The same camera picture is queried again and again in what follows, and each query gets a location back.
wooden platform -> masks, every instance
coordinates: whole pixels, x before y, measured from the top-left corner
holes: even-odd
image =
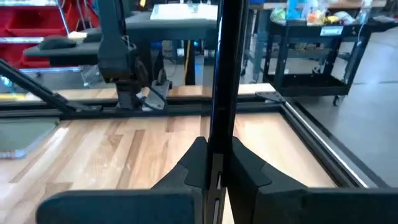
[[[242,86],[241,93],[269,88]],[[96,96],[62,92],[71,98]],[[199,93],[183,87],[176,93]],[[197,136],[208,136],[209,117],[63,121],[26,159],[0,161],[0,223],[34,223],[35,208],[68,189],[147,189],[182,157]],[[334,187],[320,164],[279,114],[239,114],[234,135],[282,172],[311,187]],[[226,200],[223,223],[233,223]]]

clutter on cart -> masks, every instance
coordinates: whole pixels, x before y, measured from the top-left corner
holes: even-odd
[[[285,24],[286,20],[306,23],[308,26],[364,24],[368,21],[372,0],[362,0],[361,10],[356,17],[345,11],[331,13],[326,0],[288,0],[287,8],[275,8],[271,20]]]

gray concrete floor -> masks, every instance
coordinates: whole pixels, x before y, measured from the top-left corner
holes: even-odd
[[[312,114],[359,160],[363,161],[387,184],[398,187],[398,29],[374,34],[359,66],[354,85],[344,102],[335,107],[333,97],[298,98]],[[351,45],[342,45],[349,51]],[[275,69],[271,61],[270,71]],[[346,62],[338,59],[333,75],[342,77]],[[287,69],[292,73],[308,73],[317,62],[289,59]],[[213,67],[203,66],[203,57],[196,58],[197,85],[211,86]],[[174,86],[183,85],[183,65],[165,60],[165,69]],[[249,63],[241,83],[252,80]],[[79,73],[45,74],[38,79],[53,90],[83,88]],[[92,88],[112,87],[96,83]]]

red storage bin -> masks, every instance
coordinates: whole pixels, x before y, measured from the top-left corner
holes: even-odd
[[[0,58],[12,66],[21,68],[21,59],[27,44],[0,44]]]
[[[25,48],[34,47],[36,44],[26,44]],[[21,68],[49,68],[50,61],[44,57],[22,56]]]
[[[8,23],[14,17],[14,11],[6,8],[0,7],[0,37],[10,37],[10,33],[7,30]]]
[[[63,10],[66,20],[70,21],[71,5],[65,4]],[[17,37],[46,37],[67,34],[57,7],[14,7],[13,11],[14,15],[7,30]]]

black metal pole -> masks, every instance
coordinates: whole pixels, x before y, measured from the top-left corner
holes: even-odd
[[[247,13],[248,0],[221,0],[218,4],[218,43],[208,143],[206,224],[221,223],[223,220]]]

